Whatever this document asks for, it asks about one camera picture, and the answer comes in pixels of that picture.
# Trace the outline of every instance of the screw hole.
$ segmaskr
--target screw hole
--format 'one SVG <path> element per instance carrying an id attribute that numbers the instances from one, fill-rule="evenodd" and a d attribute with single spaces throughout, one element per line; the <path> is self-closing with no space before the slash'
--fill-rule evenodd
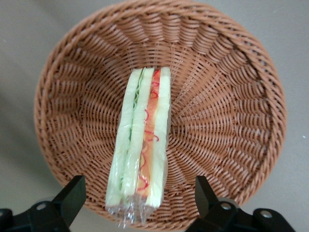
<path id="1" fill-rule="evenodd" d="M 37 210 L 42 210 L 42 209 L 44 209 L 45 207 L 46 207 L 46 204 L 45 204 L 45 203 L 39 204 L 39 205 L 37 206 Z"/>
<path id="2" fill-rule="evenodd" d="M 262 210 L 261 215 L 265 218 L 272 218 L 272 214 L 268 212 L 267 210 Z"/>

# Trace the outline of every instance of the sandwich package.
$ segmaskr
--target sandwich package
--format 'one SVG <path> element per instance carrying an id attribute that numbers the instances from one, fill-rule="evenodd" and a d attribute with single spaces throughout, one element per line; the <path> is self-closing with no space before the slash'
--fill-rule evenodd
<path id="1" fill-rule="evenodd" d="M 170 69 L 133 70 L 105 199 L 106 209 L 124 226 L 145 223 L 163 201 L 170 109 Z"/>

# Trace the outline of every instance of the brown wicker basket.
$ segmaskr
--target brown wicker basket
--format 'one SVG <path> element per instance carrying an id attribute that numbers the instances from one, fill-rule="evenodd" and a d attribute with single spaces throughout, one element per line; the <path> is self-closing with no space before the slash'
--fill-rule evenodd
<path id="1" fill-rule="evenodd" d="M 162 206 L 134 227 L 180 230 L 198 217 L 196 175 L 242 204 L 282 148 L 286 111 L 277 72 L 234 20 L 186 0 L 131 0 L 92 14 L 50 54 L 35 127 L 59 182 L 84 174 L 85 205 L 112 219 L 104 201 L 126 84 L 132 69 L 162 66 L 172 71 L 168 180 Z"/>

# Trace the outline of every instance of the black clamp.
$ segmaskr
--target black clamp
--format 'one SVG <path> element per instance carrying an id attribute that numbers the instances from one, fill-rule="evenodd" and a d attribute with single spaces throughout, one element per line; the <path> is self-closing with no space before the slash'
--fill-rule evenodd
<path id="1" fill-rule="evenodd" d="M 51 202 L 39 202 L 16 216 L 0 209 L 0 232 L 69 232 L 85 200 L 85 176 L 75 176 Z"/>
<path id="2" fill-rule="evenodd" d="M 274 210 L 256 209 L 249 215 L 238 205 L 218 200 L 204 176 L 196 177 L 195 201 L 201 218 L 187 232 L 295 232 Z"/>

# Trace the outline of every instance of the woven basket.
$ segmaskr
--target woven basket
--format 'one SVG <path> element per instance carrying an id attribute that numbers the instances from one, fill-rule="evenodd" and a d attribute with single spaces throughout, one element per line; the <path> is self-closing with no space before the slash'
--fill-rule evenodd
<path id="1" fill-rule="evenodd" d="M 45 158 L 65 185 L 86 176 L 86 207 L 105 211 L 123 96 L 134 68 L 169 66 L 172 123 L 162 206 L 148 230 L 198 217 L 195 176 L 242 204 L 271 172 L 286 129 L 283 90 L 266 50 L 214 8 L 186 0 L 131 0 L 75 26 L 54 48 L 35 97 Z"/>

